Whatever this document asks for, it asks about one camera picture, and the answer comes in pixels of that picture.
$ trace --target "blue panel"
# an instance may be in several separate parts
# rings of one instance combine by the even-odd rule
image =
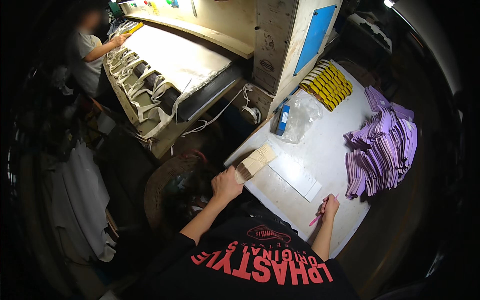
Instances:
[[[305,65],[317,55],[320,45],[324,40],[330,21],[332,20],[335,5],[319,8],[313,11],[312,21],[308,27],[307,37],[301,50],[297,67],[295,68],[295,75]]]

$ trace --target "gray t-shirt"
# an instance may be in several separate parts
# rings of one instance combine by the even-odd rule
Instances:
[[[83,58],[101,45],[98,37],[78,31],[74,31],[67,42],[67,63],[78,84],[91,97],[96,97],[105,90],[98,85],[103,56],[91,62],[85,62]]]

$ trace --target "shirt logo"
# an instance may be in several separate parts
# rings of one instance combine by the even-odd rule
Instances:
[[[288,234],[271,230],[265,225],[259,225],[250,229],[249,231],[247,231],[247,235],[257,240],[278,239],[285,243],[289,243],[292,240],[292,238]]]

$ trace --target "black t-shirt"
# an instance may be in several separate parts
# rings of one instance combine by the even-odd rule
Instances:
[[[322,259],[292,229],[235,217],[198,246],[179,233],[148,267],[148,299],[359,299],[340,265]]]

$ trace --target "light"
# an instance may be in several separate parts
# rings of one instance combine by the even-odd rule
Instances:
[[[384,4],[388,7],[388,8],[392,8],[392,6],[395,4],[392,0],[384,0]]]

